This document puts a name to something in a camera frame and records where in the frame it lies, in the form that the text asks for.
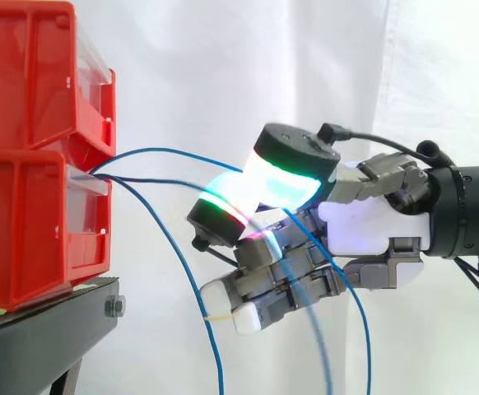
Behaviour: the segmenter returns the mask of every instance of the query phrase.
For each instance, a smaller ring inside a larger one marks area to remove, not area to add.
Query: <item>red storage bin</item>
[[[115,154],[114,86],[73,5],[0,1],[0,150],[92,169]]]
[[[0,152],[1,309],[109,269],[110,187],[58,152]]]
[[[0,1],[0,308],[109,270],[114,84],[71,4]]]

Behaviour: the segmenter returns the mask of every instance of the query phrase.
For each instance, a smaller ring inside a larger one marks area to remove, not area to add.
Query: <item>blue wire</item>
[[[141,148],[141,149],[138,149],[138,150],[133,150],[133,151],[129,151],[129,152],[125,152],[123,154],[117,155],[117,156],[107,160],[106,162],[98,165],[97,167],[95,167],[93,170],[90,171],[90,174],[94,174],[96,171],[98,171],[99,169],[101,169],[105,165],[107,165],[109,163],[112,163],[116,160],[122,159],[126,156],[136,155],[136,154],[143,153],[143,152],[169,152],[169,153],[173,153],[173,154],[177,154],[177,155],[187,156],[187,157],[190,157],[190,158],[193,158],[193,159],[196,159],[196,160],[201,160],[201,161],[213,164],[213,165],[218,165],[218,166],[223,167],[223,168],[228,169],[228,170],[232,170],[232,171],[236,171],[236,172],[242,172],[243,171],[242,169],[238,169],[234,166],[228,165],[228,164],[220,162],[218,160],[209,159],[209,158],[206,158],[204,156],[195,155],[195,154],[192,154],[192,153],[189,153],[189,152],[186,152],[186,151],[175,150],[175,149],[172,149],[172,148],[155,148],[155,147],[152,147],[152,148]],[[195,188],[199,191],[206,191],[205,188],[197,186],[196,184],[186,183],[184,181],[174,180],[174,179],[130,179],[130,178],[125,178],[125,179],[128,180],[129,182],[136,182],[136,183],[137,182],[148,182],[148,183],[158,183],[158,184],[178,184],[178,185],[184,185],[184,186],[187,186],[187,187],[190,187],[190,188]],[[300,227],[300,229],[310,238],[310,240],[313,241],[313,243],[319,248],[319,250],[323,254],[323,256],[333,265],[333,267],[335,268],[337,273],[342,277],[342,279],[346,283],[347,288],[349,289],[349,291],[353,295],[353,298],[355,299],[355,302],[358,306],[358,309],[360,310],[360,315],[362,316],[362,321],[363,321],[364,330],[365,330],[365,341],[366,341],[367,360],[368,360],[368,380],[367,380],[366,394],[370,395],[371,394],[371,341],[370,341],[370,330],[368,328],[367,318],[365,316],[365,312],[364,312],[364,308],[362,307],[362,303],[360,302],[360,300],[358,298],[358,295],[355,293],[355,290],[351,286],[351,283],[347,280],[346,275],[344,274],[344,272],[334,262],[333,258],[326,251],[326,249],[322,246],[322,244],[319,243],[316,240],[316,238],[313,236],[313,234],[311,234],[304,226],[302,226],[302,224],[296,219],[296,217],[290,211],[284,210],[284,212],[293,220],[293,222],[295,222]],[[208,323],[208,321],[205,321],[205,324],[207,325],[207,328],[210,327],[210,324]]]
[[[212,165],[217,165],[217,166],[223,167],[223,168],[228,169],[228,170],[237,171],[237,172],[240,172],[240,173],[243,172],[242,169],[238,169],[237,167],[228,165],[228,164],[220,162],[218,160],[213,160],[213,159],[206,158],[205,156],[199,156],[199,155],[191,154],[190,152],[175,150],[173,148],[152,147],[152,148],[140,148],[138,150],[124,152],[123,154],[119,154],[117,156],[114,156],[113,158],[108,159],[106,162],[101,163],[100,165],[95,167],[93,170],[90,170],[90,174],[96,173],[97,171],[99,171],[100,169],[105,167],[106,165],[108,165],[112,162],[115,162],[116,160],[123,159],[126,156],[142,154],[144,152],[168,152],[170,154],[187,156],[188,158],[192,158],[192,159],[200,160],[200,161],[203,161],[203,162],[207,162],[207,163],[210,163]]]
[[[193,184],[193,183],[178,180],[178,179],[136,179],[136,178],[132,178],[132,177],[120,177],[120,176],[113,176],[113,175],[109,175],[109,174],[96,174],[95,176],[100,178],[100,179],[113,179],[113,180],[117,179],[117,180],[119,180],[119,182],[123,182],[123,183],[124,182],[130,182],[130,183],[152,183],[152,184],[183,185],[185,187],[196,189],[200,192],[210,193],[210,194],[216,196],[217,198],[220,198],[224,202],[227,202],[224,197],[220,196],[218,193],[213,192],[212,190],[206,189],[204,187],[201,187],[201,186]],[[263,229],[260,226],[258,226],[256,223],[254,223],[253,221],[249,220],[249,224],[257,232],[262,232],[263,231]],[[286,272],[287,277],[289,277],[291,280],[296,280],[296,276],[293,275],[293,273],[289,269],[288,265],[282,265],[282,267],[283,267],[284,271]],[[307,296],[307,292],[305,291],[304,287],[301,285],[301,283],[299,281],[296,281],[295,285],[297,286],[296,289],[298,290],[299,297],[304,301],[305,309],[307,311],[307,314],[309,315],[309,319],[311,320],[311,325],[313,327],[313,331],[314,331],[314,335],[316,337],[316,341],[319,344],[319,352],[320,352],[320,358],[321,358],[322,365],[323,365],[323,371],[324,371],[324,378],[325,378],[325,382],[326,382],[327,394],[331,395],[331,394],[333,394],[333,380],[332,380],[332,375],[331,375],[331,367],[330,367],[330,364],[329,364],[327,346],[326,346],[325,340],[323,339],[322,331],[320,330],[319,321],[318,321],[318,318],[316,317],[316,314],[314,313],[314,310],[311,306],[312,301]]]
[[[333,257],[328,253],[328,251],[323,247],[322,243],[320,243],[311,232],[307,230],[305,226],[303,226],[300,221],[296,218],[296,216],[290,212],[287,209],[283,209],[283,211],[292,219],[292,221],[301,229],[302,232],[304,232],[307,237],[318,247],[322,255],[330,262],[337,273],[342,277],[344,282],[346,283],[347,288],[353,295],[353,298],[355,299],[356,305],[358,306],[358,310],[360,310],[360,315],[362,316],[362,322],[364,323],[364,331],[365,331],[365,343],[366,343],[366,349],[367,349],[367,358],[368,358],[368,383],[367,383],[367,391],[366,394],[370,395],[371,394],[371,340],[370,340],[370,329],[368,328],[368,320],[365,316],[364,308],[362,307],[362,303],[360,302],[360,299],[358,298],[355,290],[353,289],[353,286],[347,280],[346,274],[342,271],[342,269],[335,263]]]
[[[163,231],[165,234],[166,238],[170,242],[170,245],[174,249],[175,253],[177,254],[179,260],[181,261],[181,264],[183,265],[184,271],[187,273],[188,280],[190,281],[190,286],[192,287],[193,293],[196,295],[196,300],[198,301],[198,306],[199,310],[201,311],[201,315],[203,317],[208,317],[207,310],[205,309],[205,305],[203,304],[203,300],[201,298],[201,294],[199,293],[199,288],[198,284],[193,278],[192,272],[190,271],[190,267],[188,266],[188,263],[186,259],[183,256],[183,253],[181,253],[181,250],[179,249],[179,246],[177,243],[175,243],[174,238],[170,234],[170,232],[166,229],[165,224],[163,221],[158,217],[154,209],[151,207],[150,203],[134,188],[126,184],[124,181],[119,179],[118,177],[115,177],[113,175],[108,175],[108,174],[98,174],[97,177],[103,178],[103,179],[111,179],[115,183],[121,185],[122,187],[126,188],[133,196],[135,196],[139,201],[146,207],[146,209],[150,212],[151,216],[154,217],[154,220],[156,220],[157,225],[160,227],[160,229]],[[210,344],[212,346],[212,351],[214,352],[214,358],[216,358],[216,366],[217,366],[217,381],[219,383],[219,390],[220,390],[220,395],[225,395],[225,388],[224,388],[224,382],[223,382],[223,365],[221,364],[221,357],[220,353],[217,350],[217,344],[216,344],[216,339],[214,338],[214,332],[212,331],[212,326],[211,324],[206,320],[203,319],[205,323],[205,327],[207,327],[207,332],[208,332],[208,339],[210,341]]]

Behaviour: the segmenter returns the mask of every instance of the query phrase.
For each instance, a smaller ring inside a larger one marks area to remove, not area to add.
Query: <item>led light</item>
[[[307,203],[322,184],[317,179],[292,174],[271,165],[256,152],[244,167],[251,183],[258,185],[259,200],[270,207],[296,210]]]
[[[253,188],[254,185],[243,174],[231,171],[217,176],[207,187],[226,202],[207,192],[201,193],[200,198],[229,212],[242,224],[247,225],[259,204],[258,195]]]

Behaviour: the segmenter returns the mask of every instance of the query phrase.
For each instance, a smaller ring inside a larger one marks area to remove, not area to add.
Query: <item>screw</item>
[[[126,298],[124,296],[110,296],[105,303],[106,317],[123,317],[126,311]]]

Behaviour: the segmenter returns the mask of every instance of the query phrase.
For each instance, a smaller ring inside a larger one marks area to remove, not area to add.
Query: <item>white wall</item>
[[[458,166],[479,165],[479,1],[392,2],[385,53],[374,132],[412,147],[433,139]],[[453,262],[425,262],[404,289],[361,293],[373,393],[479,393],[479,293]],[[364,342],[350,306],[347,359],[359,363],[348,364],[348,393],[360,394]]]
[[[385,2],[368,0],[76,0],[77,15],[117,72],[118,152],[170,146],[242,166],[266,122],[370,130]],[[348,159],[365,145],[342,146]],[[127,159],[114,174],[201,184],[219,170],[168,155]],[[200,285],[228,270],[190,247],[197,195],[140,188],[179,241]],[[77,394],[217,393],[216,367],[186,276],[146,210],[114,191],[111,275],[128,309],[84,359]],[[316,308],[337,394],[344,393],[346,297]],[[253,337],[214,325],[227,394],[324,393],[305,312]]]

